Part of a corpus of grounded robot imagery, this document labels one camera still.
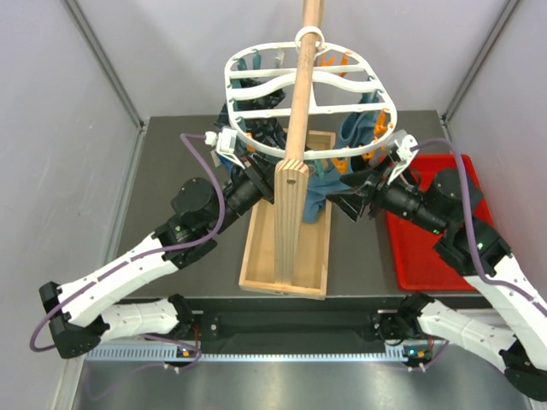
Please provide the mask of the blue ribbed sock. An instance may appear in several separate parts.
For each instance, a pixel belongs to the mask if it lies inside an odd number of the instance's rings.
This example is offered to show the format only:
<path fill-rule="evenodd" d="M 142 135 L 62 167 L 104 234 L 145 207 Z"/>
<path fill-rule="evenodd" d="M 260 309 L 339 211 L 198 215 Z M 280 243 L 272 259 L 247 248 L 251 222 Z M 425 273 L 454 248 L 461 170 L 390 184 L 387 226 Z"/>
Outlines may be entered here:
<path fill-rule="evenodd" d="M 356 148 L 373 141 L 374 128 L 379 111 L 368 111 L 349 114 L 342 122 L 334 144 L 334 149 Z M 351 173 L 352 168 L 340 172 L 330 161 L 319 177 L 309 177 L 307 196 L 303 210 L 303 223 L 314 224 L 318 221 L 320 212 L 326 206 L 326 196 L 339 190 L 347 190 L 348 186 L 339 181 L 342 175 Z"/>

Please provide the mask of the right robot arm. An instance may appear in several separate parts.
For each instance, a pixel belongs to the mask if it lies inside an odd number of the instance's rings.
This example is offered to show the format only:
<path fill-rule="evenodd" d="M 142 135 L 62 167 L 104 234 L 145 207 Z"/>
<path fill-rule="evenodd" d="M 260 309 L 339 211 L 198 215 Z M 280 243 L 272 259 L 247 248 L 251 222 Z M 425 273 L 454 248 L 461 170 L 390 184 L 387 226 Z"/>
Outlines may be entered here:
<path fill-rule="evenodd" d="M 352 220 L 380 210 L 438 237 L 441 261 L 474 287 L 503 318 L 503 328 L 472 319 L 424 294 L 397 311 L 401 332 L 440 337 L 488 362 L 523 395 L 546 400 L 546 302 L 527 282 L 508 243 L 473 211 L 482 193 L 464 169 L 438 171 L 426 190 L 391 182 L 376 169 L 342 177 L 345 190 L 327 195 Z"/>

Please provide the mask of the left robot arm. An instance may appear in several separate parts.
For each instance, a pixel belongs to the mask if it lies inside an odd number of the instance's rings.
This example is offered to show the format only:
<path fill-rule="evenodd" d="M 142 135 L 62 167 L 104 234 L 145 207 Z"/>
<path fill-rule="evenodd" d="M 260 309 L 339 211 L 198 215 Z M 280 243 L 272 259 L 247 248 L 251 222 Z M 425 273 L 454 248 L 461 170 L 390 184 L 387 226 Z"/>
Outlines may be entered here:
<path fill-rule="evenodd" d="M 71 283 L 41 286 L 58 354 L 76 358 L 123 337 L 188 337 L 195 320 L 183 296 L 145 303 L 124 303 L 123 298 L 201 260 L 216 247 L 215 236 L 262 199 L 274 199 L 274 166 L 247 156 L 225 185 L 187 180 L 171 201 L 174 215 L 118 259 Z"/>

